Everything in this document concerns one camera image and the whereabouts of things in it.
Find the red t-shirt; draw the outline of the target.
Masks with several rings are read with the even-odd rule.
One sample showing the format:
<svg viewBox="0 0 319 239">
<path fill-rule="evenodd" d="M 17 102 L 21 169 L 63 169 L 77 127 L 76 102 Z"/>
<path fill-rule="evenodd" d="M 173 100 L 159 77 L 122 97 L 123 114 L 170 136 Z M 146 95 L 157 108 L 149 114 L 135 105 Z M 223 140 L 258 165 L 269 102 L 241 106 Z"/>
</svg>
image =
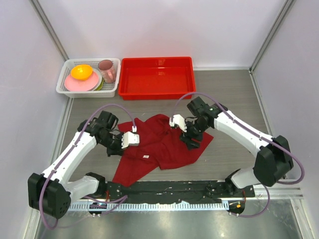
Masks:
<svg viewBox="0 0 319 239">
<path fill-rule="evenodd" d="M 176 169 L 195 163 L 213 140 L 204 133 L 197 149 L 189 150 L 179 137 L 181 130 L 169 126 L 169 117 L 158 114 L 146 121 L 135 118 L 138 146 L 125 149 L 112 182 L 129 187 L 156 168 Z"/>
</svg>

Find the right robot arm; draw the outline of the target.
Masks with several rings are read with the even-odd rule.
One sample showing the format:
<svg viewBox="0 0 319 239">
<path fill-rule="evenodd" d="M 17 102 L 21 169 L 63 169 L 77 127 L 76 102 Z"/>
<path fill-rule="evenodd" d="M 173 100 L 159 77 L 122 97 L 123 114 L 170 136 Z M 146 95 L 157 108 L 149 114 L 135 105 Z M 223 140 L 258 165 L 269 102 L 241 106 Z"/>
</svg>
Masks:
<svg viewBox="0 0 319 239">
<path fill-rule="evenodd" d="M 200 97 L 192 100 L 187 108 L 192 113 L 190 118 L 174 115 L 169 125 L 181 129 L 180 140 L 189 150 L 199 148 L 204 132 L 213 128 L 236 140 L 255 157 L 252 167 L 238 169 L 226 177 L 225 191 L 229 196 L 238 196 L 251 185 L 271 187 L 293 168 L 289 143 L 283 136 L 264 134 L 238 119 L 223 105 L 210 106 Z"/>
</svg>

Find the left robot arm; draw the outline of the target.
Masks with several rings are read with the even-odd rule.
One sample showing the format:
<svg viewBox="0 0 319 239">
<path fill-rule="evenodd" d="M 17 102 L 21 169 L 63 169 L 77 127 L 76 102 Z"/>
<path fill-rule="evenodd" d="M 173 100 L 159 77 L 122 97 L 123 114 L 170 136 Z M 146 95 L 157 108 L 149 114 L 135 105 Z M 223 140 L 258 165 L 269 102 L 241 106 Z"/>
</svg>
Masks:
<svg viewBox="0 0 319 239">
<path fill-rule="evenodd" d="M 84 157 L 100 144 L 107 149 L 107 155 L 122 155 L 128 147 L 128 133 L 113 133 L 118 118 L 102 111 L 97 118 L 83 121 L 70 144 L 61 155 L 41 174 L 33 173 L 27 181 L 28 203 L 43 214 L 62 218 L 70 205 L 87 196 L 96 199 L 106 193 L 105 177 L 89 172 L 80 180 L 69 179 Z"/>
</svg>

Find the white plastic basket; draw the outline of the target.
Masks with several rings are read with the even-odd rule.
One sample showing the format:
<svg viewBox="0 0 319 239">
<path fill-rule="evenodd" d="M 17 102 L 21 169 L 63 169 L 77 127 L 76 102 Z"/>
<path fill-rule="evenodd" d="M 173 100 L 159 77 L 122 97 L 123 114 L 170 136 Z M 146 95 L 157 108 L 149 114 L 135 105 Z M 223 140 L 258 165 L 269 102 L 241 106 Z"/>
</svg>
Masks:
<svg viewBox="0 0 319 239">
<path fill-rule="evenodd" d="M 112 61 L 115 68 L 115 81 L 112 83 L 105 83 L 102 79 L 100 72 L 98 71 L 98 64 L 102 60 L 110 60 Z M 77 65 L 86 64 L 90 65 L 93 68 L 93 71 L 99 75 L 99 83 L 97 83 L 96 87 L 100 84 L 103 84 L 100 90 L 92 89 L 91 91 L 70 91 L 65 87 L 65 80 L 70 76 L 71 70 Z M 78 59 L 69 59 L 64 62 L 64 65 L 61 69 L 57 85 L 56 91 L 57 93 L 64 94 L 70 98 L 112 98 L 115 96 L 119 78 L 120 78 L 120 69 L 121 69 L 121 61 L 118 58 L 78 58 Z"/>
</svg>

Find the green plate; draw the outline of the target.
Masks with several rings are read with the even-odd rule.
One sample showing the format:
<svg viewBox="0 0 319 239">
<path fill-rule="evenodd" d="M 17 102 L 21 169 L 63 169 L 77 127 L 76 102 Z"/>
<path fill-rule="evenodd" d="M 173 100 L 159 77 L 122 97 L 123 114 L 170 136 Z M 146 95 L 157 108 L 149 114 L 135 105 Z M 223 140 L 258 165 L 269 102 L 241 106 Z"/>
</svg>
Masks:
<svg viewBox="0 0 319 239">
<path fill-rule="evenodd" d="M 104 84 L 104 79 L 101 77 L 99 80 L 99 85 L 95 88 L 95 91 L 101 90 L 103 87 L 103 84 Z"/>
</svg>

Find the pink plate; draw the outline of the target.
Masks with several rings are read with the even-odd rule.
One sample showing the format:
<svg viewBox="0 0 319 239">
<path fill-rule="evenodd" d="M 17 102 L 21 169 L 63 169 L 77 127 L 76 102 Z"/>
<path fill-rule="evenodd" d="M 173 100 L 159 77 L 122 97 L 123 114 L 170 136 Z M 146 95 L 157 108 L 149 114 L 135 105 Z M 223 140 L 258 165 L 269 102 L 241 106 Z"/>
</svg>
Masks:
<svg viewBox="0 0 319 239">
<path fill-rule="evenodd" d="M 64 86 L 71 92 L 86 92 L 93 91 L 99 85 L 99 80 L 102 76 L 93 71 L 92 75 L 85 81 L 74 79 L 68 75 L 64 81 Z"/>
</svg>

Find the red plastic bin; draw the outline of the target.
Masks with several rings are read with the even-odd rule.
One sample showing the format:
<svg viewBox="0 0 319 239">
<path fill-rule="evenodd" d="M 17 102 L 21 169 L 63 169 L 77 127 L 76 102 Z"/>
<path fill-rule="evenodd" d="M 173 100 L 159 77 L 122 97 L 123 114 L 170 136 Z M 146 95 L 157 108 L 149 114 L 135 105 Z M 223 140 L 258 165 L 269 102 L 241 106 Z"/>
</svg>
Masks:
<svg viewBox="0 0 319 239">
<path fill-rule="evenodd" d="M 191 57 L 122 60 L 118 94 L 123 100 L 177 100 L 195 91 Z"/>
</svg>

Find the pink translucent cup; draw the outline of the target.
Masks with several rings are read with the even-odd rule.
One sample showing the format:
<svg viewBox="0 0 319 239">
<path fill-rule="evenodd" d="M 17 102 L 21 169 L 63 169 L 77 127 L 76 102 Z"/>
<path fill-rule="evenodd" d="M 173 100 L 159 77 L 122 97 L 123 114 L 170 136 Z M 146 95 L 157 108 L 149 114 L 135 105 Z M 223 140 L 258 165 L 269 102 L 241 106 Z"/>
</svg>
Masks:
<svg viewBox="0 0 319 239">
<path fill-rule="evenodd" d="M 98 70 L 106 83 L 113 83 L 116 80 L 116 70 L 111 60 L 102 60 L 98 64 Z"/>
</svg>

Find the orange bowl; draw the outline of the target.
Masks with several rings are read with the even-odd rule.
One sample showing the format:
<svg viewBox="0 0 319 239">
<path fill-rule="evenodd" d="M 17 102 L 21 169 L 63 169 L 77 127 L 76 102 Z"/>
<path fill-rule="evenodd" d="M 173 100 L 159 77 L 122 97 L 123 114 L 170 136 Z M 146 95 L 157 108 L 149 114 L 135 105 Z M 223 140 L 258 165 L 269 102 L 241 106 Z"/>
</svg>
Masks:
<svg viewBox="0 0 319 239">
<path fill-rule="evenodd" d="M 80 81 L 87 80 L 93 73 L 93 68 L 90 65 L 87 64 L 81 64 L 75 66 L 72 70 L 70 75 Z"/>
</svg>

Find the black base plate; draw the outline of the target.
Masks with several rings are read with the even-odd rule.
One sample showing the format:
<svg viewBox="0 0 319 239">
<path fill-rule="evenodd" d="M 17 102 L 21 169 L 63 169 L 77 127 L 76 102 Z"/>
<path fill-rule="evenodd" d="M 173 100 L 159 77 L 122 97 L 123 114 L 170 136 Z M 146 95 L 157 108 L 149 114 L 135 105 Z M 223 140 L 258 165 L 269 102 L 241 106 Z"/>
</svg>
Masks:
<svg viewBox="0 0 319 239">
<path fill-rule="evenodd" d="M 130 186 L 107 182 L 104 191 L 91 198 L 113 201 L 128 196 L 130 204 L 173 204 L 182 201 L 190 204 L 217 203 L 223 198 L 253 198 L 252 185 L 244 189 L 231 189 L 224 181 L 137 181 Z"/>
</svg>

